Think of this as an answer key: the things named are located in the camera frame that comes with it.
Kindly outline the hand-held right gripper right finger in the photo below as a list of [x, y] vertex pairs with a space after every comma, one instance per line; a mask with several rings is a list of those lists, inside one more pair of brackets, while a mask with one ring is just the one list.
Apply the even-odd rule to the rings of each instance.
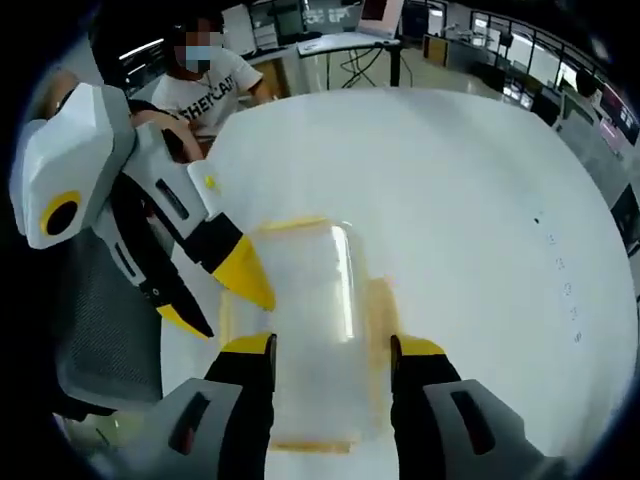
[[556, 479], [558, 459], [525, 435], [523, 419], [444, 350], [390, 337], [391, 424], [401, 479]]

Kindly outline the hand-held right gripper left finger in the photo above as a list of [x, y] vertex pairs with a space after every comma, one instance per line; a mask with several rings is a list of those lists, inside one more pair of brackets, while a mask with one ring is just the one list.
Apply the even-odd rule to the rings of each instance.
[[185, 381], [108, 457], [110, 479], [262, 479], [274, 423], [277, 337], [227, 343], [202, 379]]

